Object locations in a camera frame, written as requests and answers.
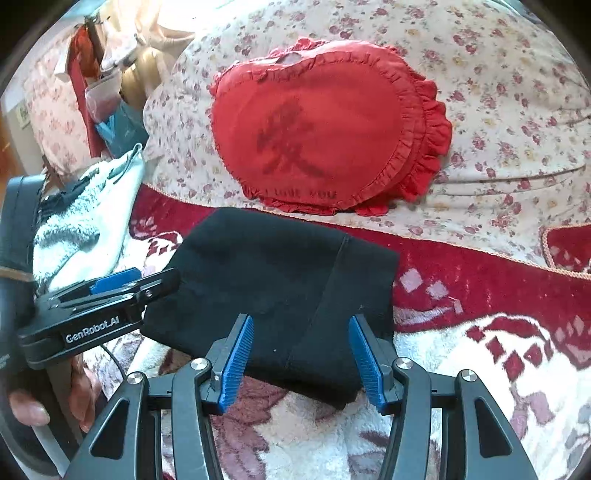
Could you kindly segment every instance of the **metal screw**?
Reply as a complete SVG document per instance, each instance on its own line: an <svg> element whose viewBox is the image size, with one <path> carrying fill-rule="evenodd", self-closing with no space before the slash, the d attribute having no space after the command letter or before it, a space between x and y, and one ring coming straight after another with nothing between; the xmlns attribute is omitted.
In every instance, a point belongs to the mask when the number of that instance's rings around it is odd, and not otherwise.
<svg viewBox="0 0 591 480"><path fill-rule="evenodd" d="M462 370L462 378L467 382L475 382L478 378L478 375L476 375L472 370Z"/></svg>
<svg viewBox="0 0 591 480"><path fill-rule="evenodd" d="M396 366L398 368L401 368L402 370L409 370L414 365L413 361L410 358L407 358L405 356L398 357L396 359L395 363L396 363Z"/></svg>
<svg viewBox="0 0 591 480"><path fill-rule="evenodd" d="M127 375L127 383L132 385L137 385L144 379L144 376L139 372L133 372L132 374Z"/></svg>
<svg viewBox="0 0 591 480"><path fill-rule="evenodd" d="M207 368L207 359L206 358L196 358L191 362L191 368L193 370L203 370Z"/></svg>

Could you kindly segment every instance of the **white towel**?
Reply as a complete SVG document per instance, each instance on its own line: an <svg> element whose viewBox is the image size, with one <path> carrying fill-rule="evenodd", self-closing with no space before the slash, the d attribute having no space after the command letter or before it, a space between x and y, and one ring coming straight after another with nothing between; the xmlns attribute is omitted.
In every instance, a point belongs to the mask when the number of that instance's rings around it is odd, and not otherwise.
<svg viewBox="0 0 591 480"><path fill-rule="evenodd" d="M119 173L130 157L124 173L111 175L112 178L107 179L105 188L98 195L99 204L92 212L93 221L100 232L98 241L72 255L51 281L49 291L59 290L78 281L103 277L115 268L125 235L129 232L129 217L135 196L144 178L145 163L141 151L141 145L138 144L119 160L111 161L113 173Z"/></svg>
<svg viewBox="0 0 591 480"><path fill-rule="evenodd" d="M92 212L99 204L99 193L105 188L111 172L108 162L100 162L84 176L95 173L84 191L61 213L50 216L39 227L33 241L33 272L39 290L81 248L92 246L99 237L99 227Z"/></svg>
<svg viewBox="0 0 591 480"><path fill-rule="evenodd" d="M40 292L113 270L144 175L141 150L137 145L119 159L91 167L83 176L96 173L80 196L39 228L33 272Z"/></svg>

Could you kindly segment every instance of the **finger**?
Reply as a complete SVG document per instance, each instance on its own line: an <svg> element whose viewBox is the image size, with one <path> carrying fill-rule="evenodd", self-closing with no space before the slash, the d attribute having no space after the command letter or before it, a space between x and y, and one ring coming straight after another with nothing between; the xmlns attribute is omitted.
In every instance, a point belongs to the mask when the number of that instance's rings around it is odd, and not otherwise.
<svg viewBox="0 0 591 480"><path fill-rule="evenodd" d="M99 379L96 377L94 372L85 368L85 373L86 373L88 379L90 380L91 399L90 399L90 403L88 405L88 409L86 410L86 415L84 417L84 420L82 420L80 422L80 428L85 433L88 433L88 431L90 430L90 427L92 427L92 424L95 422L95 415L96 415L95 403L96 403L96 399L98 398L102 387L100 385Z"/></svg>
<svg viewBox="0 0 591 480"><path fill-rule="evenodd" d="M74 418L83 421L91 401L92 386L90 379L85 373L78 373L72 370L72 390L68 398L70 411Z"/></svg>
<svg viewBox="0 0 591 480"><path fill-rule="evenodd" d="M16 390L8 396L14 417L22 424L40 427L49 423L49 414L41 403L24 390Z"/></svg>
<svg viewBox="0 0 591 480"><path fill-rule="evenodd" d="M100 384L99 378L91 369L85 368L84 372L90 380L90 388L92 389L92 401L96 402L96 399L99 398L100 392L103 390L103 386Z"/></svg>
<svg viewBox="0 0 591 480"><path fill-rule="evenodd" d="M90 427L95 422L95 403L91 401L88 404L88 409L86 410L86 414L84 416L84 420L80 422L80 428L84 433L88 433Z"/></svg>
<svg viewBox="0 0 591 480"><path fill-rule="evenodd" d="M84 375L84 359L82 354L72 357L72 373Z"/></svg>

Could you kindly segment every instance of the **black cloth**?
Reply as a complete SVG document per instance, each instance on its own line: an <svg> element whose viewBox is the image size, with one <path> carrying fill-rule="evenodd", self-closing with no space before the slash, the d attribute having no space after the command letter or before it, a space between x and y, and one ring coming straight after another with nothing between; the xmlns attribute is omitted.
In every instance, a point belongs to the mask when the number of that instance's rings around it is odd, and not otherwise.
<svg viewBox="0 0 591 480"><path fill-rule="evenodd" d="M41 222L44 223L47 219L56 213L65 212L66 209L76 200L80 194L86 190L92 175L88 175L71 185L68 185L65 190L47 197L39 205L39 213Z"/></svg>
<svg viewBox="0 0 591 480"><path fill-rule="evenodd" d="M333 228L219 209L173 255L181 286L149 304L141 333L204 356L248 313L246 375L342 407L361 387L349 319L362 312L377 336L392 339L397 264L395 252Z"/></svg>

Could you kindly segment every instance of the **red fabric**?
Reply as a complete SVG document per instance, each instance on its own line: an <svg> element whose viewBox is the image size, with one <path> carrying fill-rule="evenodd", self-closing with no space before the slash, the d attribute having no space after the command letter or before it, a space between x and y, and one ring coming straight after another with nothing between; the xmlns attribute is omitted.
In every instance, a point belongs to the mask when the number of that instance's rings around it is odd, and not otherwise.
<svg viewBox="0 0 591 480"><path fill-rule="evenodd" d="M171 231L186 236L212 211L142 185L132 213L132 233L137 238ZM533 346L524 356L535 365L542 355L553 355L537 323L550 332L556 348L577 369L591 366L591 275L576 277L440 242L327 226L400 253L392 294L397 330L444 329L496 316L487 331L503 330L545 342L543 352ZM466 335L475 342L484 337L478 326L470 327ZM496 357L505 353L498 340L487 348ZM514 356L506 359L504 369L510 378L520 374L520 362Z"/></svg>
<svg viewBox="0 0 591 480"><path fill-rule="evenodd" d="M90 113L86 108L85 90L88 85L85 76L88 73L95 73L95 75L92 76L98 76L98 72L99 66L94 57L94 50L92 50L92 43L88 37L88 32L84 27L80 27L76 35L72 38L72 43L70 44L68 75L70 76L72 87L76 94L78 110L80 111L82 120L86 126L86 135L88 136L88 147L91 158L100 157L101 152L106 148L105 142L97 133L95 122L90 117Z"/></svg>
<svg viewBox="0 0 591 480"><path fill-rule="evenodd" d="M543 233L544 256L549 266L591 273L591 223L563 225Z"/></svg>
<svg viewBox="0 0 591 480"><path fill-rule="evenodd" d="M301 39L210 91L226 168L248 198L287 212L383 214L427 191L451 142L435 84L367 42Z"/></svg>

